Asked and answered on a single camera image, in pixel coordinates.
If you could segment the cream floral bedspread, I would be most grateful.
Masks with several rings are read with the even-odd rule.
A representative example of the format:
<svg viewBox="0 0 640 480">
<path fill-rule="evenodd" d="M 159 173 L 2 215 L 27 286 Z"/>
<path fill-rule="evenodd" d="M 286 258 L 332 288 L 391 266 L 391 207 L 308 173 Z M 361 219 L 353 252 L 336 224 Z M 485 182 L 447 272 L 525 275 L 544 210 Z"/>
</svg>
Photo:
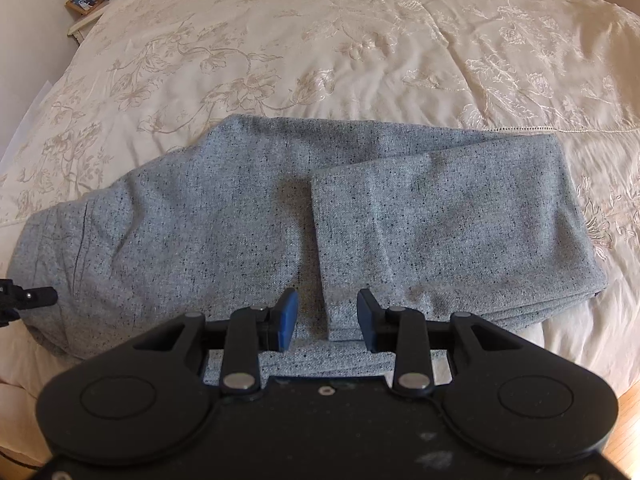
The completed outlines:
<svg viewBox="0 0 640 480">
<path fill-rule="evenodd" d="M 115 0 L 2 170 L 2 260 L 31 214 L 231 114 L 556 133 L 610 286 L 530 334 L 618 392 L 637 381 L 634 14 L 603 0 Z"/>
</svg>

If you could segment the white nightstand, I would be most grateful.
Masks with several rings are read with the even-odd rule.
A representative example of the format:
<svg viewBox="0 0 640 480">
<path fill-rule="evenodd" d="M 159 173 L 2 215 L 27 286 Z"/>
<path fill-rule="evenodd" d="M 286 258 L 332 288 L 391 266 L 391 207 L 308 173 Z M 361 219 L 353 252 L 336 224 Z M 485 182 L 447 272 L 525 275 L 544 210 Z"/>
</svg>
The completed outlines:
<svg viewBox="0 0 640 480">
<path fill-rule="evenodd" d="M 76 44 L 80 46 L 88 32 L 93 28 L 97 21 L 102 18 L 102 15 L 110 6 L 108 1 L 102 2 L 99 6 L 97 6 L 91 13 L 78 18 L 73 25 L 67 29 L 67 36 L 73 38 L 76 41 Z"/>
</svg>

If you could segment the wooden picture frame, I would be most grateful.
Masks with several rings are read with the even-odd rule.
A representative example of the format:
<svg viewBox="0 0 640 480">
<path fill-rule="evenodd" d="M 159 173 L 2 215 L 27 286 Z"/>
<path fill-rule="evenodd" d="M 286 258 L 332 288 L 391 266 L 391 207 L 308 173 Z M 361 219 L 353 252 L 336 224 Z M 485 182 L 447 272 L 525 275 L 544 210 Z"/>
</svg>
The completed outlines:
<svg viewBox="0 0 640 480">
<path fill-rule="evenodd" d="M 80 15 L 88 15 L 98 8 L 104 0 L 67 0 L 65 6 Z"/>
</svg>

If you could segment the grey speckled pants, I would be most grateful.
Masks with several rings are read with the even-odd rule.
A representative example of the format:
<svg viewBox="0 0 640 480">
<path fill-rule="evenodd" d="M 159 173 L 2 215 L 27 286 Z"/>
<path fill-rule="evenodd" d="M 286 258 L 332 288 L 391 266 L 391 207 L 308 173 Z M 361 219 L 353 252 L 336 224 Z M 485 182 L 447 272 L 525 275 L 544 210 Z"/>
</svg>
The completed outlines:
<svg viewBox="0 0 640 480">
<path fill-rule="evenodd" d="M 293 287 L 265 375 L 374 375 L 356 296 L 519 330 L 606 285 L 552 134 L 235 115 L 108 188 L 36 212 L 9 278 L 50 286 L 36 341 L 90 359 L 177 315 L 224 320 Z"/>
</svg>

